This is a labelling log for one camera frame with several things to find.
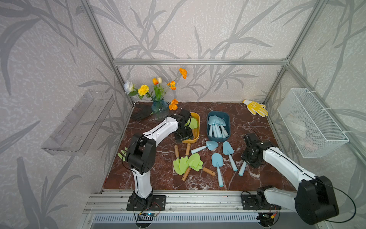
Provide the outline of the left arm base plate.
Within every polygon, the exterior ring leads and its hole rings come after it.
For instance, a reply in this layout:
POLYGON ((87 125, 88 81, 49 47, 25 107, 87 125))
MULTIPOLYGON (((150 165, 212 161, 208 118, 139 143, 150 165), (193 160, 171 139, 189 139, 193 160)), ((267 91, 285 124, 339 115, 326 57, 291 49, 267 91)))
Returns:
POLYGON ((127 211, 142 211, 142 210, 165 210, 166 195, 153 195, 147 199, 140 198, 139 196, 131 195, 127 202, 127 211))

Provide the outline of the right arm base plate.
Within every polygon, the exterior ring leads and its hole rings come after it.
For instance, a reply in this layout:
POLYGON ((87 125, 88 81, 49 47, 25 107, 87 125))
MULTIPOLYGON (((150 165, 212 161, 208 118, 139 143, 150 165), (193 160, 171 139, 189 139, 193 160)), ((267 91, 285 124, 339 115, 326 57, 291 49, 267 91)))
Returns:
POLYGON ((266 210, 277 212, 281 210, 280 206, 269 204, 263 193, 252 194, 248 191, 241 193, 241 203, 243 210, 266 210))

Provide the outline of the glass vase with flowers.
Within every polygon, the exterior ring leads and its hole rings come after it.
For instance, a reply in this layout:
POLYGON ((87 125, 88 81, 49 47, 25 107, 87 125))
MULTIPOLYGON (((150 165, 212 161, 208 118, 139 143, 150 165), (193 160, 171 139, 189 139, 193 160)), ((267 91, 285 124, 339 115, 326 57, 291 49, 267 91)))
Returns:
POLYGON ((162 121, 168 116, 169 110, 178 109, 178 101, 174 99, 171 103, 167 103, 164 99, 165 95, 169 90, 176 90, 176 81, 179 77, 184 79, 187 78, 188 73, 185 69, 179 69, 180 74, 171 82, 164 82, 162 77, 157 77, 153 79, 153 87, 150 88, 147 85, 142 85, 136 88, 131 82, 126 82, 124 84, 124 91, 129 96, 137 95, 140 99, 147 97, 152 101, 152 105, 137 104, 138 111, 131 115, 131 119, 134 121, 141 121, 147 117, 153 115, 157 121, 162 121))

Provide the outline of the yellow storage box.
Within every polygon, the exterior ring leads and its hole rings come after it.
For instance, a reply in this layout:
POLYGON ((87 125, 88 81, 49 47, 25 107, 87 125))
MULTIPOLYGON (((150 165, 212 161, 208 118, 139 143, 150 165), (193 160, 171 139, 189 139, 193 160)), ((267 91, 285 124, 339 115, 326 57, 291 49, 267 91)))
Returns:
POLYGON ((196 119, 197 125, 195 129, 192 129, 193 137, 182 141, 183 143, 195 143, 197 142, 200 135, 200 115, 195 112, 191 112, 192 118, 196 119))

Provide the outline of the yellow white work glove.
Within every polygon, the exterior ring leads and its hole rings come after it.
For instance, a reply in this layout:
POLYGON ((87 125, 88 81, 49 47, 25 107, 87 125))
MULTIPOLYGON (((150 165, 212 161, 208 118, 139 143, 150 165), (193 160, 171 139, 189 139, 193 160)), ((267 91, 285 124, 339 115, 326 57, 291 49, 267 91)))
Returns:
POLYGON ((265 105, 250 100, 244 100, 243 103, 253 115, 260 115, 261 117, 267 117, 269 115, 265 105))

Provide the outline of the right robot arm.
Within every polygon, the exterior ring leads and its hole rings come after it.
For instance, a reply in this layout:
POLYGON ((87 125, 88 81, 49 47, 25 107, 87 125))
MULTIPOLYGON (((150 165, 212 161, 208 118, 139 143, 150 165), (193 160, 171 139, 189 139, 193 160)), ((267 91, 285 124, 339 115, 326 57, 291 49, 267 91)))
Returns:
POLYGON ((241 196, 245 210, 269 210, 274 207, 296 212, 308 225, 339 215, 332 182, 325 176, 316 176, 287 157, 270 141, 262 142, 255 133, 244 135, 246 149, 241 158, 258 168, 267 162, 279 171, 296 189, 295 192, 273 186, 257 189, 256 195, 241 196))

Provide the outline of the clear acrylic wall shelf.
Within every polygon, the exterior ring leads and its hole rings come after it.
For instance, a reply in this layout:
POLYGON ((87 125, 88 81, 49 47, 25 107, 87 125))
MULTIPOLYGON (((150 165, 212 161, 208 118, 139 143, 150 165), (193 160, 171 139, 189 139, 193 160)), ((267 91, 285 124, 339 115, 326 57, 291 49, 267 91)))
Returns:
POLYGON ((53 156, 84 156, 114 102, 112 94, 87 90, 41 149, 53 156))

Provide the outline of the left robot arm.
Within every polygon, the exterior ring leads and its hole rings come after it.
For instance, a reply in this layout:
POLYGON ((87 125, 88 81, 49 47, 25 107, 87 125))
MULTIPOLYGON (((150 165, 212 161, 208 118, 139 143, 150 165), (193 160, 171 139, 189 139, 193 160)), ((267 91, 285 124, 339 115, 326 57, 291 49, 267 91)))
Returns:
POLYGON ((135 134, 127 149, 126 161, 133 172, 135 191, 132 196, 147 205, 153 198, 150 182, 150 170, 155 163, 156 147, 171 133, 175 141, 181 143, 193 137, 186 125, 192 117, 191 113, 182 109, 178 114, 171 114, 156 127, 143 134, 135 134))

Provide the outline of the dark teal storage box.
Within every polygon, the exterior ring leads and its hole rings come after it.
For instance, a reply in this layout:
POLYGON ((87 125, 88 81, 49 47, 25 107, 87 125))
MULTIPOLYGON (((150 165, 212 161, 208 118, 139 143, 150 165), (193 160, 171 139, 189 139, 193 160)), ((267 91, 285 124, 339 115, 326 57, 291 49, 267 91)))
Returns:
POLYGON ((230 116, 228 113, 211 111, 207 118, 207 135, 210 141, 227 141, 231 134, 230 116))

